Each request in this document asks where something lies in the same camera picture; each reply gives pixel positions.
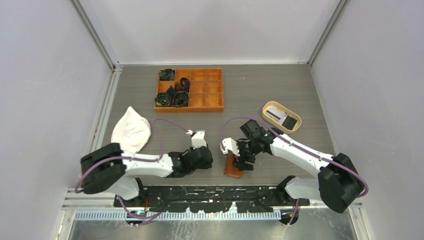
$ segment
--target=white wall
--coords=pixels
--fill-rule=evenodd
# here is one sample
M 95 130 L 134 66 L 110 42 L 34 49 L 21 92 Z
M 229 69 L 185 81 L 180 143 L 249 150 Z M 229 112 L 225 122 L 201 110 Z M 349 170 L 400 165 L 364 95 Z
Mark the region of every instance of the white wall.
M 68 0 L 0 7 L 0 232 L 57 234 L 111 70 Z
M 306 63 L 338 1 L 84 0 L 84 6 L 91 4 L 121 64 Z
M 350 1 L 312 68 L 334 145 L 370 184 L 377 240 L 424 238 L 423 10 Z

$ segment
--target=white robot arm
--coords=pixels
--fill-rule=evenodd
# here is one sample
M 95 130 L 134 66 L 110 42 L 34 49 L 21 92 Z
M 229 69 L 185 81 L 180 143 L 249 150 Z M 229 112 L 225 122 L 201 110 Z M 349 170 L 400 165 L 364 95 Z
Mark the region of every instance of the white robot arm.
M 292 199 L 323 201 L 333 211 L 343 213 L 364 190 L 364 185 L 356 177 L 328 163 L 335 161 L 357 173 L 349 157 L 342 153 L 332 156 L 316 151 L 285 134 L 276 136 L 254 120 L 249 120 L 240 129 L 247 140 L 225 138 L 220 147 L 224 155 L 234 154 L 234 167 L 252 171 L 253 165 L 249 163 L 254 163 L 255 156 L 263 152 L 286 159 L 315 177 L 301 179 L 289 176 L 282 181 L 277 187 Z
M 118 157 L 94 168 L 83 180 L 86 194 L 113 193 L 124 200 L 131 200 L 140 194 L 142 183 L 134 178 L 153 175 L 161 178 L 182 178 L 196 169 L 212 167 L 212 154 L 205 141 L 205 131 L 191 135 L 192 147 L 184 152 L 169 152 L 162 156 L 122 151 L 119 143 L 110 143 L 81 159 L 81 170 L 85 173 L 93 165 L 110 157 Z

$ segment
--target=cable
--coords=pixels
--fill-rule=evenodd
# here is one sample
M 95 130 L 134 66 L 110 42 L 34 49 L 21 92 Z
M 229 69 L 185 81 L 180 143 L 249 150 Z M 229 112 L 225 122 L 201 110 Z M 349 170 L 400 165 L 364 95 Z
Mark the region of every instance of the cable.
M 153 214 L 153 215 L 151 215 L 151 216 L 137 216 L 137 215 L 133 214 L 132 212 L 130 212 L 130 210 L 128 210 L 128 208 L 125 206 L 125 204 L 124 204 L 124 200 L 122 199 L 122 197 L 121 197 L 121 196 L 117 196 L 117 198 L 118 198 L 119 203 L 121 204 L 121 206 L 122 206 L 123 210 L 124 210 L 124 211 L 128 214 L 128 216 L 130 216 L 130 217 L 131 217 L 131 218 L 133 218 L 133 219 L 138 219 L 138 220 L 151 220 L 151 221 L 153 221 L 153 219 L 155 219 L 155 218 L 159 217 L 159 215 L 161 215 L 162 211 L 164 211 L 164 210 L 165 210 L 165 208 L 164 208 L 164 209 L 162 209 L 160 212 L 155 213 L 155 214 Z M 142 222 L 141 224 L 139 224 L 139 226 L 140 226 L 140 225 L 146 225 L 146 224 L 147 224 L 146 222 L 150 223 L 151 221 L 149 221 L 149 222 L 148 222 L 148 221 L 144 221 L 144 222 Z
M 290 228 L 290 224 L 292 224 L 293 219 L 295 219 L 296 212 L 298 212 L 299 207 L 299 199 L 296 200 L 296 204 L 294 205 L 293 213 L 291 215 L 290 221 L 288 221 L 287 226 Z
M 230 121 L 232 121 L 232 120 L 235 120 L 235 119 L 249 119 L 249 120 L 253 120 L 253 121 L 256 121 L 256 122 L 258 122 L 258 123 L 260 123 L 260 124 L 262 124 L 265 128 L 267 128 L 271 133 L 273 133 L 277 138 L 279 138 L 279 139 L 281 139 L 283 142 L 285 142 L 285 143 L 287 143 L 287 144 L 290 144 L 290 141 L 288 141 L 287 139 L 284 139 L 282 136 L 280 136 L 276 131 L 274 131 L 268 124 L 266 124 L 266 123 L 264 123 L 264 122 L 262 122 L 261 120 L 259 120 L 259 119 L 256 119 L 256 118 L 253 118 L 253 117 L 249 117 L 249 116 L 236 116 L 236 117 L 233 117 L 233 118 L 231 118 L 231 119 L 229 119 L 229 120 L 227 120 L 223 125 L 222 125 L 222 127 L 221 127 L 221 129 L 220 129 L 220 131 L 219 131 L 219 144 L 221 145 L 221 147 L 222 147 L 222 149 L 223 150 L 225 150 L 225 147 L 224 147 L 224 144 L 223 144 L 223 129 L 224 129 L 224 127 L 230 122 Z M 316 154 L 314 154 L 314 153 L 311 153 L 310 151 L 308 151 L 308 150 L 306 150 L 306 149 L 304 149 L 304 148 L 302 148 L 302 147 L 300 147 L 300 146 L 298 146 L 298 145 L 295 145 L 294 147 L 296 147 L 296 148 L 298 148 L 299 150 L 301 150 L 302 152 L 304 152 L 304 153 L 306 153 L 306 154 L 309 154 L 309 155 L 311 155 L 311 156 L 313 156 L 313 157 L 315 157 L 315 158 L 319 158 L 319 156 L 317 157 L 317 155 Z M 363 188 L 364 188 L 364 190 L 363 190 L 363 192 L 361 193 L 361 194 L 359 194 L 358 195 L 358 197 L 357 198 L 361 198 L 361 197 L 363 197 L 363 196 L 365 196 L 365 195 L 367 195 L 367 193 L 368 193 L 368 191 L 369 191 L 369 187 L 368 187 L 368 183 L 365 181 L 365 179 L 363 179 L 361 176 L 359 176 L 359 174 L 357 174 L 356 172 L 354 172 L 352 169 L 349 169 L 349 168 L 347 168 L 347 167 L 345 167 L 345 166 L 343 166 L 343 165 L 341 165 L 340 163 L 338 163 L 338 162 L 335 162 L 335 161 L 333 161 L 333 160 L 331 160 L 331 159 L 327 159 L 327 158 L 325 158 L 325 157 L 323 157 L 323 158 L 321 158 L 320 160 L 322 160 L 322 161 L 324 161 L 324 162 L 327 162 L 327 163 L 329 163 L 329 164 L 333 164 L 333 165 L 335 165 L 336 167 L 339 167 L 339 168 L 341 168 L 341 169 L 343 169 L 343 170 L 345 170 L 346 172 L 348 172 L 348 173 L 350 173 L 351 175 L 353 175 L 355 178 L 357 178 L 359 181 L 361 181 L 362 182 L 362 184 L 363 184 Z
M 172 120 L 169 120 L 169 119 L 166 119 L 166 118 L 156 118 L 154 121 L 153 121 L 153 132 L 157 132 L 156 133 L 156 139 L 157 139 L 157 141 L 159 142 L 159 146 L 160 146 L 160 155 L 159 155 L 159 157 L 157 158 L 157 159 L 144 159 L 144 158 L 139 158 L 139 157 L 132 157 L 132 156 L 112 156 L 112 157 L 108 157 L 108 158 L 105 158 L 105 159 L 103 159 L 103 160 L 100 160 L 100 161 L 98 161 L 98 162 L 96 162 L 93 166 L 91 166 L 87 171 L 85 171 L 84 172 L 84 174 L 81 176 L 81 178 L 79 179 L 79 181 L 78 181 L 78 183 L 76 184 L 76 186 L 75 186 L 75 193 L 77 193 L 77 194 L 79 194 L 79 193 L 81 193 L 81 192 L 83 192 L 84 191 L 84 189 L 83 188 L 80 188 L 80 186 L 81 186 L 81 184 L 83 183 L 83 181 L 84 181 L 84 179 L 95 169 L 95 168 L 97 168 L 98 166 L 100 166 L 100 165 L 102 165 L 102 164 L 104 164 L 104 163 L 107 163 L 107 162 L 110 162 L 110 161 L 113 161 L 113 160 L 133 160 L 133 161 L 139 161 L 139 162 L 146 162 L 146 163 L 155 163 L 155 162 L 158 162 L 159 160 L 161 160 L 162 159 L 162 157 L 164 156 L 164 143 L 162 142 L 162 140 L 161 140 L 161 137 L 160 137 L 160 135 L 159 135 L 159 132 L 157 131 L 158 130 L 158 128 L 156 127 L 156 121 L 159 121 L 159 120 L 162 120 L 162 121 L 167 121 L 167 122 L 169 122 L 169 123 L 172 123 L 172 124 L 174 124 L 174 125 L 176 125 L 177 127 L 179 127 L 180 129 L 182 129 L 183 131 L 185 131 L 186 133 L 190 133 L 191 131 L 190 130 L 188 130 L 187 128 L 185 128 L 184 126 L 182 126 L 182 125 L 180 125 L 179 123 L 176 123 L 176 122 L 174 122 L 174 121 L 172 121 Z M 159 217 L 159 215 L 162 213 L 162 211 L 161 212 L 158 212 L 158 213 L 156 213 L 156 214 L 154 214 L 154 215 L 152 215 L 152 216 L 149 216 L 149 217 L 143 217 L 143 216 L 136 216 L 136 215 L 134 215 L 134 214 L 132 214 L 128 209 L 127 209 L 127 207 L 125 206 L 125 204 L 124 204 L 124 201 L 123 201 L 123 199 L 121 198 L 121 196 L 118 196 L 117 195 L 117 197 L 118 197 L 118 200 L 119 200 L 119 203 L 121 204 L 121 206 L 122 206 L 122 208 L 123 208 L 123 210 L 130 216 L 130 217 L 132 217 L 132 218 L 135 218 L 135 219 L 139 219 L 139 220 L 147 220 L 147 221 L 144 221 L 143 223 L 141 223 L 141 224 L 139 224 L 139 226 L 140 225 L 146 225 L 146 224 L 148 224 L 148 223 L 150 223 L 150 222 L 152 222 L 155 218 L 157 218 L 157 217 Z
M 147 213 L 147 207 L 149 206 L 149 197 L 147 196 L 145 199 L 146 205 L 144 206 L 144 212 Z
M 120 197 L 120 196 L 118 196 L 119 197 L 119 202 L 121 203 L 121 205 L 122 206 L 124 206 L 124 203 L 123 203 L 123 201 L 122 201 L 122 198 Z M 148 197 L 146 197 L 146 206 L 144 207 L 144 212 L 145 213 L 147 213 L 147 211 L 146 211 L 146 207 L 148 206 L 148 204 L 149 204 L 149 198 Z M 157 217 L 159 217 L 159 215 L 165 210 L 165 208 L 163 208 L 160 212 L 158 212 L 158 213 L 156 213 L 156 214 L 154 214 L 154 215 L 152 215 L 152 216 L 149 216 L 149 217 L 147 217 L 147 218 L 145 218 L 146 219 L 146 221 L 144 221 L 144 222 L 142 222 L 142 223 L 138 223 L 138 226 L 142 226 L 142 225 L 146 225 L 146 224 L 149 224 L 149 223 L 151 223 L 155 218 L 157 218 Z M 126 211 L 126 213 L 128 214 L 129 212 L 127 211 L 128 209 L 125 207 L 124 208 L 124 210 Z M 115 229 L 115 230 L 113 230 L 112 232 L 109 232 L 106 236 L 103 236 L 103 237 L 93 237 L 93 236 L 90 236 L 90 239 L 95 239 L 95 240 L 103 240 L 103 239 L 108 239 L 112 234 L 114 234 L 115 232 L 117 232 L 117 231 L 119 231 L 119 230 L 121 230 L 121 229 L 123 229 L 123 228 L 128 228 L 129 226 L 128 225 L 126 225 L 126 226 L 121 226 L 121 227 L 119 227 L 119 228 L 117 228 L 117 229 Z M 78 237 L 78 240 L 80 240 L 83 236 L 85 236 L 85 235 L 87 235 L 87 233 L 84 231 L 84 229 L 81 231 L 81 233 L 80 233 L 80 235 L 79 235 L 79 237 Z

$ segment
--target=black fabric item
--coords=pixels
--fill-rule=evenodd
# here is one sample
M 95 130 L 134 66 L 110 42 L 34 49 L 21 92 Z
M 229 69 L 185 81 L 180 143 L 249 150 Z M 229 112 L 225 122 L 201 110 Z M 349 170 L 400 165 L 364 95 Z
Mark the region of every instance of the black fabric item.
M 177 92 L 173 86 L 169 86 L 169 88 L 166 90 L 166 97 L 168 98 L 168 101 L 171 105 L 174 105 L 174 96 L 176 93 Z
M 288 130 L 293 130 L 293 128 L 295 127 L 296 123 L 298 121 L 296 119 L 294 119 L 291 116 L 287 116 L 284 120 L 284 122 L 282 123 L 282 126 L 285 127 Z
M 186 91 L 188 92 L 190 89 L 190 81 L 187 77 L 182 77 L 179 82 L 175 84 L 175 89 L 177 91 Z
M 154 98 L 154 101 L 156 102 L 156 106 L 159 107 L 168 107 L 171 105 L 165 92 L 159 92 Z
M 187 107 L 189 105 L 189 93 L 186 91 L 178 91 L 173 97 L 172 106 Z
M 175 71 L 172 69 L 164 69 L 159 71 L 159 80 L 173 81 L 175 78 Z

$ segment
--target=oval wooden box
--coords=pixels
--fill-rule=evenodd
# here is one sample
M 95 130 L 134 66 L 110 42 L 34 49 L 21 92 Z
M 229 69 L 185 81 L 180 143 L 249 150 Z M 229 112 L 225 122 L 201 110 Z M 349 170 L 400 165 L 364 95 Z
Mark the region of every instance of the oval wooden box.
M 294 118 L 297 120 L 296 124 L 293 127 L 293 130 L 289 130 L 285 127 L 283 127 L 282 125 L 278 124 L 277 120 L 274 118 L 269 117 L 265 112 L 270 108 L 270 107 L 276 107 L 277 109 L 281 110 L 282 112 L 285 112 L 286 114 L 288 114 L 290 117 Z M 268 123 L 270 123 L 272 126 L 278 128 L 279 130 L 283 131 L 285 134 L 294 134 L 298 128 L 302 125 L 302 119 L 299 115 L 297 115 L 296 113 L 292 112 L 291 110 L 289 110 L 288 108 L 286 108 L 285 106 L 279 104 L 276 101 L 269 101 L 265 104 L 265 106 L 263 106 L 262 108 L 262 118 L 265 119 Z

